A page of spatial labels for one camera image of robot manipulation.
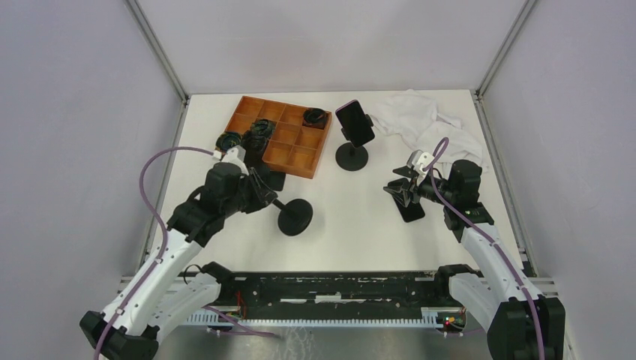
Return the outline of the orange wooden compartment tray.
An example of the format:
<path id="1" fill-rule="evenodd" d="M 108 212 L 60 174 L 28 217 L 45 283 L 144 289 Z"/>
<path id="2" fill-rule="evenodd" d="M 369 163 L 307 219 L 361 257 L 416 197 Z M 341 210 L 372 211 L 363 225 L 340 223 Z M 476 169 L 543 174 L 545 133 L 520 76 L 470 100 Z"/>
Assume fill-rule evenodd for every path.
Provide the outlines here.
<path id="1" fill-rule="evenodd" d="M 238 102 L 224 131 L 234 131 L 243 136 L 257 119 L 276 122 L 274 134 L 262 156 L 262 163 L 272 171 L 312 179 L 329 134 L 332 113 L 325 110 L 329 120 L 324 130 L 314 129 L 302 124 L 302 115 L 307 108 L 318 107 L 244 96 Z"/>

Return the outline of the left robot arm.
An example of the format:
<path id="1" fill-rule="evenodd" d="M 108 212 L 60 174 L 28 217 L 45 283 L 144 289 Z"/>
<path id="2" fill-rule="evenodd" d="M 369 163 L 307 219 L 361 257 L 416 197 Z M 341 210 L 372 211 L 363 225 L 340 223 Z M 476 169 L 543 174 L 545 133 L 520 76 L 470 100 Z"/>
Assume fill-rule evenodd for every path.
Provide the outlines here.
<path id="1" fill-rule="evenodd" d="M 216 163 L 205 183 L 178 205 L 163 240 L 132 281 L 103 310 L 89 311 L 80 328 L 99 359 L 153 359 L 163 340 L 200 308 L 228 305 L 235 284 L 203 272 L 178 292 L 167 290 L 179 272 L 223 228 L 227 218 L 250 214 L 272 204 L 278 195 L 254 169 Z"/>

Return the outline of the small black phone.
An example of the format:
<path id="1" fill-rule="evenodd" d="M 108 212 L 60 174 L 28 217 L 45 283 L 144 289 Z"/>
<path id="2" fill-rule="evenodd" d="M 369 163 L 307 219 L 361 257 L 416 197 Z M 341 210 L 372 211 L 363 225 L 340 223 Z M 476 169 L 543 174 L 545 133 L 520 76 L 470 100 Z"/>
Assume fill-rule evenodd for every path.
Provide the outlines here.
<path id="1" fill-rule="evenodd" d="M 409 205 L 403 205 L 397 199 L 394 200 L 397 209 L 405 223 L 411 223 L 425 217 L 425 210 L 421 205 L 421 199 L 416 197 L 409 202 Z"/>

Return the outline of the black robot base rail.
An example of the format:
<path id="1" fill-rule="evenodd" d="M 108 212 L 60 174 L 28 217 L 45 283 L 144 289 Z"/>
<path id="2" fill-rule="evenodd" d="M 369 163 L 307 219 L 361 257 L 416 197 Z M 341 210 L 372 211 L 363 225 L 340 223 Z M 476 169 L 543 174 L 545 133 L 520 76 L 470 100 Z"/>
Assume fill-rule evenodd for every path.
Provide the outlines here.
<path id="1" fill-rule="evenodd" d="M 414 320 L 422 308 L 459 308 L 435 271 L 235 272 L 214 304 L 249 320 Z"/>

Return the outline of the rolled tie top right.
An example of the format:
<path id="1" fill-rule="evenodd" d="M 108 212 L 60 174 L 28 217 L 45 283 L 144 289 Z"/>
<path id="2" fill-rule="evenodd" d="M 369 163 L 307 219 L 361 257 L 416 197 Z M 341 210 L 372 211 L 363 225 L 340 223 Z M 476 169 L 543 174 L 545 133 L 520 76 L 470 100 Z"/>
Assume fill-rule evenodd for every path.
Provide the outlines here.
<path id="1" fill-rule="evenodd" d="M 308 128 L 324 130 L 329 122 L 329 114 L 320 108 L 307 108 L 302 115 L 302 124 Z"/>

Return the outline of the purple edged black phone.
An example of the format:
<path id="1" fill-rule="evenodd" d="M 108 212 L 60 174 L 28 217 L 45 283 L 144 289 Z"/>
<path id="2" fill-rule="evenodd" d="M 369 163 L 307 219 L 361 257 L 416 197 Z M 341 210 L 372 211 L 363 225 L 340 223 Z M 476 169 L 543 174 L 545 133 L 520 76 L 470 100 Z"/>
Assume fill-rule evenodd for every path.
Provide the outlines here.
<path id="1" fill-rule="evenodd" d="M 358 100 L 351 100 L 335 111 L 345 138 L 356 148 L 375 138 L 373 123 Z"/>

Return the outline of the rolled green patterned tie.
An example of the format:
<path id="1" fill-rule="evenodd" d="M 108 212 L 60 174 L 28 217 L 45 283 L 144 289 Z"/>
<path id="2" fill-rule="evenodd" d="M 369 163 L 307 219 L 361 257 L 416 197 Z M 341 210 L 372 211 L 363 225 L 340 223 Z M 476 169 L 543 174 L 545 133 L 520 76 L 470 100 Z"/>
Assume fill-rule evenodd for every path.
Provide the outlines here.
<path id="1" fill-rule="evenodd" d="M 250 126 L 250 132 L 255 137 L 264 137 L 271 139 L 276 128 L 276 122 L 266 118 L 259 118 Z"/>

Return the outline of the white crumpled cloth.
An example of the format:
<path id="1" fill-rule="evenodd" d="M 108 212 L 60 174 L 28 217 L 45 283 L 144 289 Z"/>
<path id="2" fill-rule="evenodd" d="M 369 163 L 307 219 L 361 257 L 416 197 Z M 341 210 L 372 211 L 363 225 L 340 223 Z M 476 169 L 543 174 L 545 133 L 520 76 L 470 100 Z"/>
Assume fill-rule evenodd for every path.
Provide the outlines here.
<path id="1" fill-rule="evenodd" d="M 472 161 L 485 173 L 489 170 L 485 148 L 465 129 L 465 121 L 440 112 L 437 101 L 422 91 L 409 89 L 384 97 L 372 106 L 370 116 L 382 135 L 398 135 L 412 150 L 431 153 L 447 137 L 449 144 L 436 163 L 445 176 L 458 160 Z"/>

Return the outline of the black flat easel phone stand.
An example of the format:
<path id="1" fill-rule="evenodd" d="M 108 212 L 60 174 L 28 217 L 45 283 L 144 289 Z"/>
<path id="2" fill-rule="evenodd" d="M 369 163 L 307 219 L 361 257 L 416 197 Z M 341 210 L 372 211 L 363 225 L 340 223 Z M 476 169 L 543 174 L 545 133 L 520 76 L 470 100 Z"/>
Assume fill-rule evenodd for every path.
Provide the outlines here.
<path id="1" fill-rule="evenodd" d="M 265 178 L 265 184 L 273 191 L 281 192 L 284 189 L 287 174 L 285 172 L 271 171 Z"/>

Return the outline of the rolled dark patterned tie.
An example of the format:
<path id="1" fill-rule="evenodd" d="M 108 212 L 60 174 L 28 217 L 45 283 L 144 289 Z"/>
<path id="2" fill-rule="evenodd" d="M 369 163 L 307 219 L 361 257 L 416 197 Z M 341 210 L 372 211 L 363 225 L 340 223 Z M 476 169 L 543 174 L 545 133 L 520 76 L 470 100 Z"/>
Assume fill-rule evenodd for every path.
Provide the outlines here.
<path id="1" fill-rule="evenodd" d="M 244 163 L 247 167 L 257 167 L 262 163 L 269 138 L 252 130 L 246 131 L 241 139 L 241 147 L 245 149 Z"/>

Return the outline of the rolled blue yellow tie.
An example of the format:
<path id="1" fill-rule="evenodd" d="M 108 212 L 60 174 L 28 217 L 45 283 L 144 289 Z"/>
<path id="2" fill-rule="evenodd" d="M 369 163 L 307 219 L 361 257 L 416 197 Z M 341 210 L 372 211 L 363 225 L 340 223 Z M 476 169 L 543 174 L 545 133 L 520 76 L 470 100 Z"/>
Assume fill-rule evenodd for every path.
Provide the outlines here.
<path id="1" fill-rule="evenodd" d="M 216 140 L 216 149 L 226 153 L 230 149 L 242 144 L 242 135 L 234 131 L 224 131 Z"/>

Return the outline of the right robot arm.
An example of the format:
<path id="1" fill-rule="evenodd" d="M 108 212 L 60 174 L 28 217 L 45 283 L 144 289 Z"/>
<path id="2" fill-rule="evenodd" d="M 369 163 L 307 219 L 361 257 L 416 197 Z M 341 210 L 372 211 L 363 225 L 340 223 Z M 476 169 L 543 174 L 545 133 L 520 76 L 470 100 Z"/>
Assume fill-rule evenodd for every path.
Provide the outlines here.
<path id="1" fill-rule="evenodd" d="M 443 306 L 460 302 L 487 335 L 492 359 L 563 359 L 566 311 L 516 266 L 500 240 L 494 219 L 479 200 L 482 168 L 456 160 L 448 178 L 424 165 L 393 171 L 398 180 L 383 189 L 401 208 L 426 199 L 443 206 L 444 222 L 479 271 L 467 265 L 439 268 L 433 297 Z"/>

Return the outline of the black round base phone stand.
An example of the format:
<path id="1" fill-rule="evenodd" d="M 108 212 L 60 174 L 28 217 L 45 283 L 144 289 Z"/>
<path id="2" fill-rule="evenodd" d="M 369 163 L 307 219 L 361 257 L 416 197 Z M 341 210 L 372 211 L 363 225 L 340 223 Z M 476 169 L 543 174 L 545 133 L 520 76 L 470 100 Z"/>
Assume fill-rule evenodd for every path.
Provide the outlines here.
<path id="1" fill-rule="evenodd" d="M 361 170 L 368 163 L 368 151 L 365 148 L 365 144 L 375 139 L 375 133 L 372 130 L 373 122 L 369 114 L 364 115 L 369 126 L 370 136 L 366 139 L 361 146 L 355 147 L 350 140 L 347 131 L 342 127 L 340 130 L 346 139 L 346 143 L 339 146 L 335 153 L 335 160 L 337 165 L 346 171 L 354 172 Z"/>

